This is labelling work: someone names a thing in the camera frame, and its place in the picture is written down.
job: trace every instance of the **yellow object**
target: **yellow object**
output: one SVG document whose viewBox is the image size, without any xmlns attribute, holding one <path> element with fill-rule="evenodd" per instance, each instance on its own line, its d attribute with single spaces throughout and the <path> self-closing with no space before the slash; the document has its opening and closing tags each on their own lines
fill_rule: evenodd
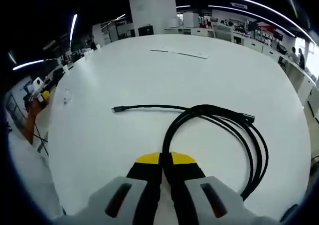
<svg viewBox="0 0 319 225">
<path fill-rule="evenodd" d="M 136 163 L 140 164 L 158 164 L 160 159 L 160 153 L 152 153 L 145 154 L 138 159 L 136 159 Z"/>
<path fill-rule="evenodd" d="M 50 92 L 45 90 L 43 93 L 42 93 L 42 97 L 44 98 L 44 100 L 48 99 L 50 97 Z"/>
<path fill-rule="evenodd" d="M 186 154 L 179 154 L 176 152 L 171 152 L 171 156 L 173 157 L 173 163 L 176 164 L 195 164 L 196 161 L 192 157 Z"/>
</svg>

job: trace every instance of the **white desk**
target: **white desk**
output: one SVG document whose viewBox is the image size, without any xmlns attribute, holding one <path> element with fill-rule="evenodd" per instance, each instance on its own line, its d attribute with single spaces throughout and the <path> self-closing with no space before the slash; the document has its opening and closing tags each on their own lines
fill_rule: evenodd
<svg viewBox="0 0 319 225">
<path fill-rule="evenodd" d="M 150 51 L 159 47 L 209 58 Z M 255 126 L 268 144 L 269 166 L 246 208 L 279 219 L 302 200 L 310 169 L 309 132 L 297 94 L 274 60 L 219 39 L 152 35 L 108 44 L 75 64 L 56 88 L 49 128 L 50 168 L 68 214 L 84 208 L 89 196 L 114 177 L 126 176 L 136 158 L 161 151 L 178 113 L 111 111 L 114 106 L 151 103 L 207 103 L 256 116 Z M 65 89 L 72 100 L 63 105 Z M 247 182 L 245 150 L 207 121 L 183 125 L 171 150 L 194 157 L 207 176 L 235 191 Z"/>
</svg>

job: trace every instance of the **black ceiling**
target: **black ceiling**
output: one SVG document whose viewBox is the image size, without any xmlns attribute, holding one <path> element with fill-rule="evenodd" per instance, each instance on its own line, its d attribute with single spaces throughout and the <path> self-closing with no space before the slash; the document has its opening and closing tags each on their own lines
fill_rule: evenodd
<svg viewBox="0 0 319 225">
<path fill-rule="evenodd" d="M 128 0 L 6 0 L 5 22 L 7 49 L 11 50 L 18 64 L 42 59 L 42 48 L 62 35 L 69 36 L 74 14 L 78 20 L 73 36 L 91 30 L 93 24 L 115 19 L 126 13 L 130 17 Z M 312 7 L 316 0 L 254 0 L 265 4 L 291 18 L 306 30 L 319 33 L 318 11 Z M 194 9 L 207 9 L 208 4 L 230 6 L 235 0 L 176 0 L 176 5 L 190 4 Z M 287 29 L 292 25 L 266 9 L 247 4 L 249 11 L 275 21 Z"/>
</svg>

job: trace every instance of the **ceiling light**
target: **ceiling light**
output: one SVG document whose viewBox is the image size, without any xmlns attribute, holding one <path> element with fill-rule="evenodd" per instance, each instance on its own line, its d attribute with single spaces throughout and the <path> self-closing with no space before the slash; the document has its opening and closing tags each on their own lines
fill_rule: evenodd
<svg viewBox="0 0 319 225">
<path fill-rule="evenodd" d="M 277 15 L 280 15 L 282 18 L 286 19 L 287 21 L 289 21 L 291 24 L 293 24 L 295 27 L 297 27 L 302 33 L 304 33 L 314 44 L 317 45 L 317 43 L 311 38 L 311 36 L 304 30 L 302 29 L 299 25 L 297 25 L 295 22 L 293 22 L 291 19 L 289 19 L 288 17 L 286 17 L 285 15 L 281 14 L 280 12 L 268 7 L 268 6 L 265 6 L 264 4 L 260 4 L 258 2 L 255 2 L 253 0 L 243 0 L 243 1 L 246 1 L 246 2 L 249 2 L 249 3 L 253 3 L 253 4 L 256 4 L 256 5 L 259 5 L 263 8 L 266 8 L 268 10 L 271 10 L 272 12 L 276 13 Z"/>
<path fill-rule="evenodd" d="M 78 15 L 75 14 L 74 17 L 73 17 L 73 21 L 72 21 L 71 32 L 70 32 L 70 46 L 71 46 L 71 42 L 72 42 L 72 36 L 73 36 L 74 25 L 75 25 L 75 21 L 76 21 L 76 18 L 77 18 L 77 17 L 78 17 Z"/>
<path fill-rule="evenodd" d="M 16 64 L 16 61 L 15 61 L 14 57 L 9 52 L 8 52 L 8 54 L 9 54 L 10 59 L 13 61 L 13 63 Z"/>
<path fill-rule="evenodd" d="M 224 8 L 224 9 L 233 9 L 233 10 L 236 10 L 236 11 L 240 11 L 240 12 L 244 12 L 244 13 L 247 13 L 247 14 L 251 14 L 253 16 L 256 16 L 256 17 L 259 17 L 261 19 L 264 19 L 272 24 L 274 24 L 275 26 L 279 27 L 280 29 L 284 30 L 285 32 L 287 32 L 288 34 L 290 34 L 291 36 L 293 37 L 296 37 L 294 34 L 292 34 L 290 31 L 288 31 L 287 29 L 283 28 L 282 26 L 278 25 L 277 23 L 274 23 L 273 21 L 269 20 L 269 19 L 266 19 L 260 15 L 257 15 L 257 14 L 253 14 L 253 13 L 250 13 L 248 11 L 245 11 L 245 10 L 241 10 L 241 9 L 235 9 L 235 8 L 232 8 L 232 7 L 226 7 L 226 6 L 218 6 L 218 5 L 209 5 L 208 7 L 216 7 L 216 8 Z"/>
<path fill-rule="evenodd" d="M 124 17 L 124 16 L 125 16 L 125 14 L 121 15 L 120 17 L 117 17 L 116 19 L 120 19 L 120 18 L 122 18 L 122 17 Z"/>
<path fill-rule="evenodd" d="M 12 70 L 17 70 L 17 69 L 20 69 L 20 68 L 25 67 L 27 65 L 36 64 L 36 63 L 40 63 L 40 62 L 43 62 L 43 61 L 44 61 L 44 59 L 33 61 L 33 62 L 29 62 L 29 63 L 25 63 L 25 64 L 22 64 L 22 65 L 19 65 L 19 66 L 13 68 Z"/>
<path fill-rule="evenodd" d="M 176 6 L 176 8 L 184 8 L 184 7 L 190 7 L 190 5 L 180 5 L 180 6 Z"/>
</svg>

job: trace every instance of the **table surface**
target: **table surface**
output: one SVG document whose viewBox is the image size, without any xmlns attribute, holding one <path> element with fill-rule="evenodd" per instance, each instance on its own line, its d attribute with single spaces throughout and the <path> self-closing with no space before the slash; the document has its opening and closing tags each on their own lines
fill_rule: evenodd
<svg viewBox="0 0 319 225">
<path fill-rule="evenodd" d="M 209 58 L 150 51 L 161 48 Z M 66 89 L 72 99 L 64 105 Z M 136 158 L 160 152 L 178 115 L 157 110 L 112 113 L 120 105 L 212 104 L 254 115 L 268 145 L 269 165 L 245 207 L 279 219 L 305 194 L 311 148 L 302 105 L 279 64 L 244 46 L 178 34 L 119 40 L 74 63 L 52 103 L 50 168 L 68 214 L 84 208 L 90 195 L 113 178 L 126 176 Z M 237 192 L 247 183 L 249 165 L 240 142 L 205 120 L 184 124 L 171 151 L 192 156 L 206 176 Z M 163 214 L 173 213 L 165 189 L 159 206 Z"/>
</svg>

